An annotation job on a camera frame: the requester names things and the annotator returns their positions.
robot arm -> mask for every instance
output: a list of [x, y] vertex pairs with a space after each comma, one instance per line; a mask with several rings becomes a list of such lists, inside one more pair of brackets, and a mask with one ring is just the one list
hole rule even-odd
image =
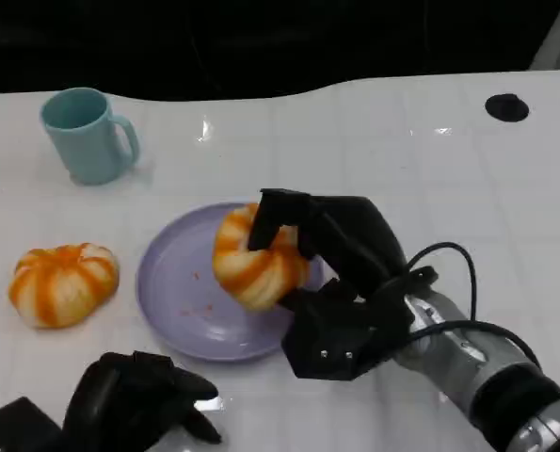
[[282, 346], [298, 377], [350, 380], [395, 359], [431, 379], [495, 450], [560, 452], [560, 388], [532, 350], [433, 291], [436, 272], [407, 263], [369, 200], [263, 190], [248, 248], [268, 247], [284, 224], [340, 278], [282, 301], [295, 312]]

purple plate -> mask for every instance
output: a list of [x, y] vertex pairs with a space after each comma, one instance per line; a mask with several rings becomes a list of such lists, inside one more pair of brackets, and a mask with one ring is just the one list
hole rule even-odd
[[[169, 224], [150, 244], [137, 271], [137, 302], [169, 346], [209, 361], [241, 361], [280, 346], [292, 314], [281, 308], [250, 313], [213, 275], [213, 242], [221, 220], [244, 204], [222, 203], [194, 210]], [[323, 282], [313, 260], [308, 287]]]

pumpkin-shaped bun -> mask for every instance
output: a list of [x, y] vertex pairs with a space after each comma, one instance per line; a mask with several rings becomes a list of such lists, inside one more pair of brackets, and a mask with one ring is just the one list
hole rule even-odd
[[104, 247], [84, 243], [29, 251], [16, 266], [8, 295], [27, 324], [62, 328], [83, 320], [118, 285], [114, 255]]
[[258, 205], [230, 212], [216, 233], [213, 272], [216, 280], [249, 310], [269, 309], [307, 281], [309, 262], [297, 249], [297, 230], [282, 226], [268, 250], [248, 250]]

teal mug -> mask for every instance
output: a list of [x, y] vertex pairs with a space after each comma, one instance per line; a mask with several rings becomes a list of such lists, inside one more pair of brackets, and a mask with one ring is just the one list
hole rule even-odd
[[[79, 184], [110, 182], [139, 157], [133, 125], [123, 116], [113, 115], [108, 99], [97, 89], [60, 91], [43, 105], [40, 116], [64, 166]], [[116, 124], [127, 136], [128, 153], [120, 145]]]

table surface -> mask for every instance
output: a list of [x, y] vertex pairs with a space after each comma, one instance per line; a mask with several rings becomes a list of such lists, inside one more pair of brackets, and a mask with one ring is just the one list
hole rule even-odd
[[[531, 108], [491, 118], [493, 94]], [[171, 354], [221, 391], [212, 412], [239, 452], [488, 451], [422, 377], [386, 363], [351, 382], [296, 379], [277, 353], [202, 363], [152, 337], [137, 306], [139, 259], [181, 214], [257, 200], [280, 186], [357, 194], [385, 214], [408, 256], [439, 240], [473, 254], [479, 318], [517, 332], [560, 383], [560, 73], [363, 80], [270, 100], [202, 103], [112, 98], [143, 146], [137, 167], [106, 186], [74, 185], [38, 119], [48, 93], [0, 95], [0, 406], [28, 396], [61, 422], [87, 365], [108, 350]], [[120, 260], [117, 295], [64, 331], [26, 327], [7, 300], [23, 252], [91, 241]], [[428, 258], [439, 290], [468, 309], [469, 280], [450, 251]], [[158, 451], [208, 450], [171, 434]]]

